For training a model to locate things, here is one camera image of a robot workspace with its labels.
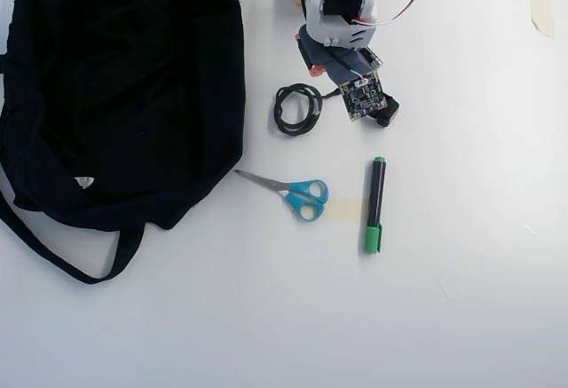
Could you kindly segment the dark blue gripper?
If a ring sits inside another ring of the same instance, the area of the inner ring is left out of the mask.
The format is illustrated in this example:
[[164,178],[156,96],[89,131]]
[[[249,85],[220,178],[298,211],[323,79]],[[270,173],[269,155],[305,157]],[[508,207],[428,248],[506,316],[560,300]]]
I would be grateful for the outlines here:
[[355,80],[357,74],[378,69],[378,56],[371,49],[325,47],[308,35],[305,25],[300,27],[296,40],[311,77],[327,74],[333,83],[341,85]]

